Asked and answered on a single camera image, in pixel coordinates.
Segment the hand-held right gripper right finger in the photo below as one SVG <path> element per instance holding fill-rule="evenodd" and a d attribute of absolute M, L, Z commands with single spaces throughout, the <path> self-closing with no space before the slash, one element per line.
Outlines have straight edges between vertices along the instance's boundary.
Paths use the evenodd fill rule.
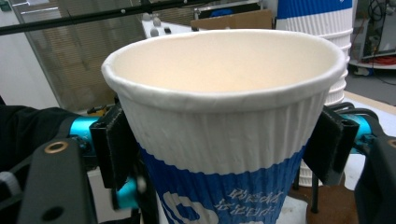
<path fill-rule="evenodd" d="M 346 102 L 325 105 L 304 151 L 304 163 L 328 186 L 341 182 L 350 152 L 368 155 L 374 112 Z"/>

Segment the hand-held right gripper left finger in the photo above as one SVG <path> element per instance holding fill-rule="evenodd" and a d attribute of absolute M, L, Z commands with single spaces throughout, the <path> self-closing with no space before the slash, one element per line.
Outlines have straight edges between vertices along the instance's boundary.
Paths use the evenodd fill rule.
<path fill-rule="evenodd" d="M 99 167 L 113 208 L 138 209 L 137 178 L 133 177 L 138 148 L 121 105 L 113 105 L 102 117 L 74 119 L 69 135 L 77 138 L 84 157 Z"/>

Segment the brown cup holder rack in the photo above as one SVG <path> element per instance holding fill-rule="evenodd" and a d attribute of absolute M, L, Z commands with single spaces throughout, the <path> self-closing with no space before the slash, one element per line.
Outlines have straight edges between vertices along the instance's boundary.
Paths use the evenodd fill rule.
<path fill-rule="evenodd" d="M 291 198 L 307 203 L 304 224 L 359 224 L 354 191 L 345 187 L 345 175 L 337 186 L 301 186 L 306 179 L 297 173 L 289 193 Z"/>

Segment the blue white ribbed paper cup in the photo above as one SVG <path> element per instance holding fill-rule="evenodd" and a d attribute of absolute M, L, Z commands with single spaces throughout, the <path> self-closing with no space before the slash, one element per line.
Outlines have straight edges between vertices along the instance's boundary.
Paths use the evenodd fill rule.
<path fill-rule="evenodd" d="M 102 73 L 169 224 L 276 224 L 345 69 L 321 37 L 230 29 L 130 44 Z"/>

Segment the stack of paper cups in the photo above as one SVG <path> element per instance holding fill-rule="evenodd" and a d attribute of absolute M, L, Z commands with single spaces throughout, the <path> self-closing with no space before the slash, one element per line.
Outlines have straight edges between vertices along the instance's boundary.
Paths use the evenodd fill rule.
<path fill-rule="evenodd" d="M 276 29 L 322 37 L 343 51 L 349 63 L 353 0 L 278 0 Z"/>

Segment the window with blinds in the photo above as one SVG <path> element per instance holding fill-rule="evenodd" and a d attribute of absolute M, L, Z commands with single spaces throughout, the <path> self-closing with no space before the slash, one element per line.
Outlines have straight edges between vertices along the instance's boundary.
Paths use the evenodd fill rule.
<path fill-rule="evenodd" d="M 23 23 L 135 7 L 139 0 L 47 0 L 18 5 Z M 81 111 L 113 102 L 101 65 L 107 55 L 145 37 L 137 15 L 49 28 L 27 34 L 60 107 Z"/>

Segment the cardboard box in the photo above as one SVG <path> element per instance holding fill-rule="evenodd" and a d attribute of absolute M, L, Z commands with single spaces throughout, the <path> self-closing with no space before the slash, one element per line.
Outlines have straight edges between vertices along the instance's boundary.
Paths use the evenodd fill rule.
<path fill-rule="evenodd" d="M 191 27 L 205 30 L 218 29 L 272 29 L 273 14 L 269 9 L 191 21 Z"/>

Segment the black frame bar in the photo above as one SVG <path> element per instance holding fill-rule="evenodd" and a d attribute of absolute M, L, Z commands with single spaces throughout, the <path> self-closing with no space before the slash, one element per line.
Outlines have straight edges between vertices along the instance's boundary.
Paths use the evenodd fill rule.
<path fill-rule="evenodd" d="M 132 16 L 145 12 L 151 13 L 153 11 L 165 10 L 176 7 L 208 4 L 215 1 L 218 0 L 166 0 L 155 3 L 150 3 L 149 0 L 143 0 L 143 3 L 140 4 L 139 6 L 122 7 L 108 11 L 100 11 L 100 12 L 83 14 L 83 15 L 67 16 L 67 17 L 52 19 L 47 21 L 35 21 L 35 22 L 0 27 L 0 36 L 33 32 L 33 31 L 69 26 L 69 25 L 77 25 L 87 22 L 115 19 L 119 17 Z"/>

